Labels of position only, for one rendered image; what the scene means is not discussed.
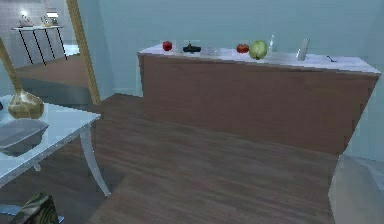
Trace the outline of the white table with black legs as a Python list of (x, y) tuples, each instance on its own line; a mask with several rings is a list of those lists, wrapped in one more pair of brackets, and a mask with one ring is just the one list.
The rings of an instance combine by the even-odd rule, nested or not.
[(25, 49), (28, 62), (46, 64), (49, 60), (64, 57), (68, 54), (64, 46), (61, 30), (63, 26), (24, 26), (14, 27), (12, 31), (19, 34), (22, 46)]

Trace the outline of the green cabbage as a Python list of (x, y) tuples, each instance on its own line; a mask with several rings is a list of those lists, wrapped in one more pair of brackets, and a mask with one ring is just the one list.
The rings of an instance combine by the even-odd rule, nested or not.
[(249, 47), (249, 56), (253, 59), (260, 60), (267, 55), (268, 46), (263, 40), (252, 43)]

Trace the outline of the gold door frame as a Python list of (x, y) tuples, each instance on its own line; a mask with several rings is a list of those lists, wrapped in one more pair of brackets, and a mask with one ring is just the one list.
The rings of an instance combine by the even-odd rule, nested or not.
[(78, 6), (78, 0), (66, 0), (69, 15), (71, 18), (74, 34), (80, 51), (80, 57), (82, 63), (86, 69), (86, 76), (88, 82), (88, 88), (91, 95), (92, 102), (95, 105), (101, 103), (98, 85), (94, 74), (94, 68), (91, 60), (91, 56), (88, 49), (88, 43), (84, 31), (84, 27), (81, 20), (81, 14)]

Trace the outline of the grey dish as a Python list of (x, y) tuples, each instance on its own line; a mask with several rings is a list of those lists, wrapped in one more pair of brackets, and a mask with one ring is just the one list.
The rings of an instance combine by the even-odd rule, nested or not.
[(0, 126), (0, 153), (17, 157), (39, 145), (49, 125), (35, 119), (17, 119)]

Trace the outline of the green patterned box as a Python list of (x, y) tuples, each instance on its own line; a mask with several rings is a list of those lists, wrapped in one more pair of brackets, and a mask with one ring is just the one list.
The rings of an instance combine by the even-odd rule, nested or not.
[(21, 207), (9, 224), (60, 224), (53, 197), (36, 193)]

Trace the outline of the brown counter with white top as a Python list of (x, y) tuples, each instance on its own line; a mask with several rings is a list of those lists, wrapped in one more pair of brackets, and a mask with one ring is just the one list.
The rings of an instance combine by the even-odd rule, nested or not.
[(233, 49), (139, 51), (146, 112), (155, 119), (339, 155), (380, 71), (358, 57)]

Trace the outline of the black pan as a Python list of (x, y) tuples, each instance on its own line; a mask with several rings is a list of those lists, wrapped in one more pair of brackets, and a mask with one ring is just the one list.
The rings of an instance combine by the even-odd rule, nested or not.
[(195, 52), (200, 52), (201, 48), (198, 46), (193, 46), (191, 43), (189, 43), (187, 46), (183, 48), (184, 52), (189, 52), (189, 53), (195, 53)]

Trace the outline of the gold long-necked vase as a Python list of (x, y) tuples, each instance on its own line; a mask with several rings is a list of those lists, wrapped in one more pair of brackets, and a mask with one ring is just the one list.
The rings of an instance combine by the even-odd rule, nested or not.
[(23, 89), (1, 38), (0, 60), (2, 61), (15, 90), (15, 94), (12, 96), (7, 106), (8, 112), (15, 119), (39, 119), (44, 113), (44, 102), (39, 97), (28, 93)]

